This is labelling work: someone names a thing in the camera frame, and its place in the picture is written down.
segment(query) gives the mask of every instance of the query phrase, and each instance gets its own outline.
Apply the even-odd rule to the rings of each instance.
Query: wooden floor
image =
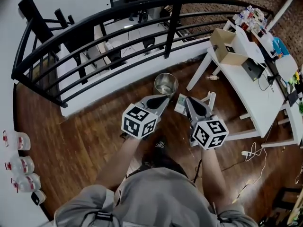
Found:
[[[252,129],[250,119],[239,119],[241,114],[246,113],[245,108],[224,75],[220,72],[218,81],[205,79],[215,69],[214,65],[209,67],[190,92],[186,91],[186,85],[199,63],[189,62],[168,70],[179,81],[177,93],[202,99],[208,91],[213,91],[217,94],[214,112],[224,119],[231,133]],[[122,112],[130,103],[152,94],[155,77],[153,75],[125,87],[68,119],[61,116],[59,107],[18,85],[18,130],[30,136],[32,148],[28,154],[34,160],[35,172],[41,176],[42,190],[47,195],[45,208],[51,216],[83,187],[92,184],[98,170],[120,148],[123,142],[119,138]],[[190,123],[186,117],[173,111],[175,103],[176,98],[165,111],[160,128],[168,138],[170,156],[181,164],[192,179],[200,160],[200,150],[199,147],[189,146]],[[290,138],[289,130],[275,122],[268,142]],[[151,139],[142,143],[132,163],[133,170]],[[231,199],[237,197],[249,179],[255,181],[260,176],[264,152],[249,162],[244,162],[241,155],[243,150],[250,150],[254,141],[259,148],[265,138],[228,141],[216,150]],[[262,178],[248,186],[239,199],[247,214],[256,221],[270,212],[272,201],[281,187],[295,186],[294,179],[303,161],[303,150],[298,146],[268,148],[266,151],[266,168]],[[202,190],[201,178],[196,184]]]

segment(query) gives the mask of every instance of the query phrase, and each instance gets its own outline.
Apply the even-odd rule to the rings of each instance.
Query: cardboard box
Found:
[[[210,37],[210,42],[218,47],[215,53],[222,64],[241,66],[248,59],[246,45],[238,34],[216,28]]]

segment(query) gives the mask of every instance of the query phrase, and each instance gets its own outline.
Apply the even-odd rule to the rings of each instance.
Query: small box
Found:
[[[236,33],[216,28],[210,42],[218,47],[215,53],[222,64],[241,66],[248,59],[245,45]]]
[[[142,139],[154,132],[157,120],[157,115],[130,104],[123,112],[121,129],[137,139]]]
[[[35,203],[35,205],[38,206],[46,200],[46,195],[41,190],[37,190],[32,193],[31,199]]]
[[[197,123],[192,137],[203,149],[221,146],[229,131],[223,120],[208,120]]]

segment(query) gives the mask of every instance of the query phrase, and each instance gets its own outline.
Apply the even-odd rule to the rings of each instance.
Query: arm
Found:
[[[113,210],[114,193],[123,181],[140,140],[130,137],[97,175],[96,185],[84,188],[79,195],[61,206],[55,213],[58,227],[82,226],[84,219],[97,211]]]
[[[202,184],[206,199],[222,208],[232,203],[214,149],[202,150]]]
[[[206,199],[215,204],[221,227],[258,227],[241,205],[232,204],[214,149],[202,151],[202,184]]]
[[[95,184],[116,191],[123,181],[131,160],[141,140],[129,137],[120,150],[110,159],[105,167],[98,173]]]

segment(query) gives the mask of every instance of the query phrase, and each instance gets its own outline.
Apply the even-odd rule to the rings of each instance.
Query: paper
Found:
[[[185,116],[187,116],[186,109],[185,109],[185,99],[186,98],[187,97],[185,95],[180,93],[177,104],[176,104],[176,107],[175,107],[176,112],[178,112],[180,114],[183,114]]]

